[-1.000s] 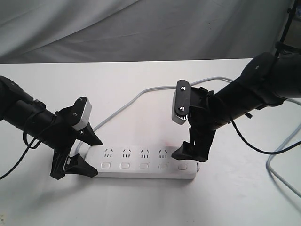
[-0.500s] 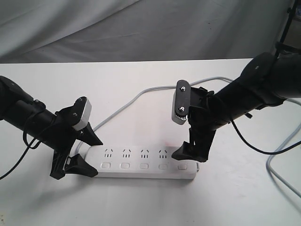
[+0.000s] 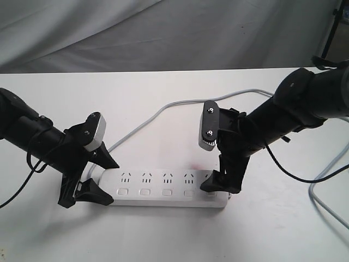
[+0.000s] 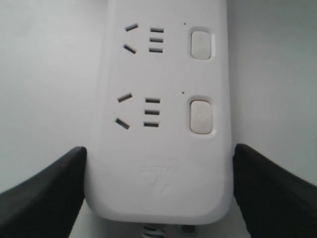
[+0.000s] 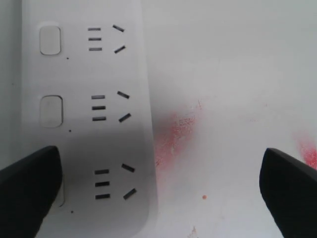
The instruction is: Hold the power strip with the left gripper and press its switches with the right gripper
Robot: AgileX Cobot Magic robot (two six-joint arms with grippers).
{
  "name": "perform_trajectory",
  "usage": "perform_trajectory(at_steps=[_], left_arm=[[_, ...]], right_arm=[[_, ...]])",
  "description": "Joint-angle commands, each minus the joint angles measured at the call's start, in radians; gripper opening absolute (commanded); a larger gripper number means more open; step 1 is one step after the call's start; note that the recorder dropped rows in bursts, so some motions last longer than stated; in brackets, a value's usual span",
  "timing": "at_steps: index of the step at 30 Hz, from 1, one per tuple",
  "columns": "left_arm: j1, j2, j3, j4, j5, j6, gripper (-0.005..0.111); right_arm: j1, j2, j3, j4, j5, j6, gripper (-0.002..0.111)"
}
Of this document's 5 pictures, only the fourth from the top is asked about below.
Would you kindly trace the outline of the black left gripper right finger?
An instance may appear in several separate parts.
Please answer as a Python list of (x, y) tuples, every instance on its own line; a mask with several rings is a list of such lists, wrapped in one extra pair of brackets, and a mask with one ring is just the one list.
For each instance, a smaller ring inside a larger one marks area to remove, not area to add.
[(315, 238), (317, 187), (245, 144), (233, 156), (234, 197), (252, 238)]

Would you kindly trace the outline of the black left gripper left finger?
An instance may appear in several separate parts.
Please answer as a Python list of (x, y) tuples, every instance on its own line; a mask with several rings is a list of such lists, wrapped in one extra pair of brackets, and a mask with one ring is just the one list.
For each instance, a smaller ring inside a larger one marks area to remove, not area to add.
[(75, 147), (0, 194), (2, 238), (67, 238), (84, 202), (87, 150)]

